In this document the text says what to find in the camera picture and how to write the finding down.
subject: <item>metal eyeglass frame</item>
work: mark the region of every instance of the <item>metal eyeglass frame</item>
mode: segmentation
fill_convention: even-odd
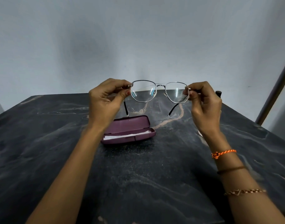
[[[169,83],[175,83],[175,82],[169,82],[169,83],[167,83],[167,84],[165,84],[165,85],[163,85],[163,84],[156,85],[155,82],[152,82],[152,81],[149,81],[149,80],[136,80],[136,81],[132,82],[131,86],[128,86],[128,89],[131,89],[131,87],[133,86],[133,83],[138,82],[138,81],[147,81],[147,82],[154,83],[154,85],[156,86],[156,92],[155,92],[154,97],[155,97],[156,94],[157,94],[157,87],[158,87],[158,86],[163,86],[163,87],[164,87],[166,96],[170,99],[171,102],[173,102],[173,103],[176,104],[176,105],[174,105],[174,107],[173,107],[173,108],[171,109],[171,111],[169,112],[169,116],[171,115],[171,113],[173,112],[174,108],[175,108],[178,104],[183,104],[183,103],[185,103],[185,102],[188,100],[188,98],[189,98],[189,91],[190,91],[191,89],[188,88],[188,86],[187,86],[185,83],[177,82],[177,83],[182,83],[182,84],[184,84],[184,85],[186,86],[186,88],[188,88],[187,96],[186,96],[181,102],[174,102],[174,101],[171,100],[171,98],[168,96],[168,94],[167,94],[167,92],[166,92],[166,85],[169,84]],[[151,100],[149,100],[149,101],[138,101],[138,100],[135,99],[134,97],[133,97],[133,99],[136,100],[137,102],[142,102],[142,103],[147,103],[147,102],[150,102],[150,101],[151,101]],[[128,110],[127,110],[127,106],[126,106],[125,100],[124,100],[124,106],[125,106],[126,114],[127,114],[127,116],[128,116],[129,113],[128,113]]]

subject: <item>clear lens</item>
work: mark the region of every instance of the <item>clear lens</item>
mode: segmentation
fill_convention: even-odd
[[[148,102],[153,99],[156,94],[156,85],[149,81],[135,81],[131,86],[132,97],[141,102]]]
[[[166,94],[167,96],[175,103],[184,103],[188,100],[188,95],[184,95],[183,91],[185,90],[186,84],[181,82],[170,82],[166,85]]]

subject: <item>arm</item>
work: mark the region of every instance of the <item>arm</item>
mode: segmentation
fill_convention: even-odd
[[[104,131],[130,94],[122,89],[128,84],[126,80],[108,79],[89,92],[88,126],[26,224],[76,222],[94,154]],[[112,101],[107,98],[111,93],[118,93]]]
[[[214,93],[208,82],[193,83],[188,86],[192,101],[192,117],[197,128],[208,143],[212,153],[230,150],[226,137],[220,131],[219,118],[221,99]],[[243,163],[236,153],[221,155],[216,161],[218,170],[241,167]],[[236,189],[260,189],[258,183],[246,169],[233,170],[221,175],[226,192]],[[285,224],[285,217],[272,203],[266,193],[228,196],[232,214],[237,224]]]

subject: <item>person's left hand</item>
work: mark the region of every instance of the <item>person's left hand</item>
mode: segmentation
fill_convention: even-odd
[[[88,128],[93,126],[106,130],[118,113],[123,100],[130,95],[126,80],[107,79],[89,91],[90,110]]]

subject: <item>person's right arm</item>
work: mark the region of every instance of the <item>person's right arm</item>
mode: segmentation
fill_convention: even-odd
[[[219,128],[222,100],[215,94],[208,82],[192,83],[188,88],[191,88],[189,99],[192,101],[193,121],[206,140],[211,152],[232,149]],[[243,166],[235,152],[223,154],[215,161],[218,170]],[[246,169],[223,173],[221,174],[221,181],[226,192],[237,189],[262,189]],[[266,193],[249,193],[228,196],[228,198],[237,224],[285,224],[285,217]]]

